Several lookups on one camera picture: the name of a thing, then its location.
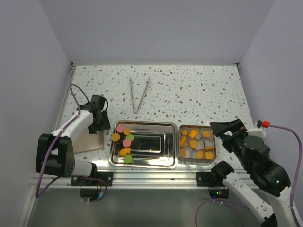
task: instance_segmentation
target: terrazzo table surface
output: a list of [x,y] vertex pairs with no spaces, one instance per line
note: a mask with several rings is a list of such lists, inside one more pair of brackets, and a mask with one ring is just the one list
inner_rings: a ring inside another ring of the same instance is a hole
[[[129,79],[132,77],[135,108],[146,86],[149,87],[137,114],[133,112]],[[128,166],[112,166],[110,134],[119,120],[172,122],[178,128],[183,124],[209,125],[210,122],[228,122],[241,119],[248,129],[252,118],[243,92],[236,66],[175,66],[175,65],[109,65],[77,66],[72,82],[80,86],[89,99],[93,94],[109,101],[108,117],[112,129],[104,133],[104,147],[100,150],[75,154],[77,160],[94,162],[98,170],[142,170]],[[85,97],[75,89],[80,103]],[[76,111],[76,104],[69,94],[61,124]],[[234,168],[242,166],[234,154],[229,154],[216,141],[217,159],[208,166],[178,163],[170,171],[209,170],[224,160]]]

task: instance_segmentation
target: pink disc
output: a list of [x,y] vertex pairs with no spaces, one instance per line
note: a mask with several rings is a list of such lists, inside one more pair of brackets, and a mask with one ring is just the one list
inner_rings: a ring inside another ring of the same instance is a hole
[[123,130],[125,129],[125,127],[123,125],[118,125],[116,130],[118,133],[123,133]]
[[123,140],[122,143],[123,143],[123,146],[126,147],[126,148],[129,148],[132,144],[132,142],[129,139]]

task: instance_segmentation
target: silver rectangular tray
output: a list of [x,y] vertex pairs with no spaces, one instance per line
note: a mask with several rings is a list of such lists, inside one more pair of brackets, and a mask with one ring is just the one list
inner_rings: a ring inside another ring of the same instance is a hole
[[174,168],[177,166],[176,138],[177,126],[166,122],[119,121],[118,125],[131,129],[135,138],[140,138],[141,147],[131,149],[133,161],[125,164],[119,156],[122,144],[113,143],[109,162],[114,166],[133,166],[144,168]]

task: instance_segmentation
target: baking tray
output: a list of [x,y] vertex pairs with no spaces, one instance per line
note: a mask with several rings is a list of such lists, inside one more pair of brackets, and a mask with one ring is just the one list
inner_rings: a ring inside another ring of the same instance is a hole
[[[180,140],[181,140],[181,129],[182,128],[198,128],[198,129],[208,129],[208,131],[212,131],[212,140],[213,140],[213,154],[214,154],[214,158],[213,159],[197,159],[197,158],[185,158],[185,157],[181,157],[180,156]],[[200,165],[209,165],[210,163],[214,162],[217,158],[217,150],[216,150],[216,143],[215,143],[215,135],[214,135],[214,131],[212,130],[211,127],[209,126],[202,126],[202,125],[181,125],[178,131],[178,141],[177,141],[177,156],[178,156],[178,160],[181,162],[194,162],[194,163],[199,163]]]
[[175,168],[178,164],[176,155],[177,147],[177,126],[167,122],[142,122],[142,121],[118,121],[131,130],[134,137],[140,138],[139,149],[131,149],[133,160],[125,164],[119,151],[123,148],[120,143],[111,145],[109,162],[114,166],[133,166],[144,168]]

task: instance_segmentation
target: purple cable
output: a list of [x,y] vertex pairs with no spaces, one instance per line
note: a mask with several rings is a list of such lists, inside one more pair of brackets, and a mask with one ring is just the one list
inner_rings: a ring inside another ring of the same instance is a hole
[[84,93],[84,91],[77,85],[75,84],[71,84],[70,85],[70,92],[71,92],[71,96],[73,97],[73,99],[75,100],[75,103],[77,104],[77,108],[78,108],[78,114],[77,116],[74,116],[68,123],[66,123],[66,125],[63,127],[62,131],[60,131],[58,133],[58,135],[55,137],[55,139],[52,141],[51,145],[49,146],[47,152],[46,152],[46,155],[44,157],[44,160],[43,160],[43,163],[42,163],[42,167],[41,167],[41,170],[40,170],[40,175],[39,175],[39,178],[38,178],[38,182],[37,182],[37,187],[36,187],[36,192],[35,192],[35,197],[36,198],[39,198],[45,191],[46,189],[51,186],[52,183],[54,183],[57,179],[59,179],[60,177],[56,177],[55,179],[53,179],[41,192],[39,192],[40,190],[40,185],[41,185],[41,182],[42,182],[42,177],[43,177],[43,173],[44,173],[44,170],[45,170],[45,167],[46,167],[46,162],[48,160],[48,157],[49,155],[51,154],[52,152],[52,149],[55,145],[55,143],[57,142],[57,140],[60,138],[61,134],[67,129],[68,126],[70,126],[77,118],[78,116],[80,115],[80,112],[81,112],[81,109],[80,109],[80,104],[72,90],[72,86],[75,86],[77,87],[83,94],[84,96],[86,97],[87,101],[89,102],[89,99],[87,98],[86,94]]
[[[198,216],[198,212],[200,210],[200,208],[202,207],[202,205],[204,205],[205,203],[207,202],[210,202],[210,201],[219,201],[219,202],[230,202],[230,203],[233,203],[235,205],[238,205],[239,207],[242,207],[242,208],[245,208],[245,209],[249,209],[247,206],[244,206],[240,203],[237,203],[237,202],[234,202],[234,201],[231,201],[231,200],[227,200],[227,199],[208,199],[208,200],[205,200],[204,202],[202,202],[196,209],[196,213],[195,213],[195,226],[198,227],[198,223],[197,223],[197,216]],[[231,206],[228,206],[227,204],[225,204],[225,206],[231,208],[233,211],[235,211],[235,213],[239,216],[239,218],[241,219],[241,224],[242,226],[244,226],[244,222],[243,222],[243,218],[242,216],[240,215],[239,212],[237,212],[235,209],[233,209]]]
[[103,199],[103,197],[105,196],[106,191],[107,191],[107,185],[106,185],[105,181],[102,181],[101,179],[97,179],[97,178],[89,178],[89,177],[84,177],[84,176],[79,176],[78,178],[82,179],[82,180],[88,180],[88,181],[99,181],[99,182],[101,182],[105,186],[105,190],[104,190],[104,193],[103,193],[102,196],[99,196],[95,200],[88,200],[88,202],[97,202],[97,201]]
[[290,192],[290,199],[289,199],[289,204],[290,204],[290,208],[291,208],[291,212],[292,212],[292,215],[293,215],[293,218],[294,218],[294,221],[296,223],[296,225],[299,227],[300,226],[300,223],[295,215],[295,212],[294,212],[294,209],[293,209],[293,205],[294,205],[294,191],[295,191],[295,188],[297,186],[297,182],[298,182],[298,177],[299,177],[299,171],[300,171],[300,166],[301,166],[301,160],[302,160],[302,143],[301,143],[301,140],[300,140],[300,137],[299,135],[292,129],[289,129],[287,127],[283,127],[283,126],[276,126],[276,125],[269,125],[270,127],[272,128],[277,128],[277,129],[284,129],[284,130],[287,130],[287,131],[290,131],[293,135],[295,135],[295,137],[297,138],[298,140],[298,143],[299,143],[299,158],[298,158],[298,164],[297,164],[297,169],[295,171],[295,175],[294,175],[294,182],[293,182],[293,187],[292,187],[292,190]]

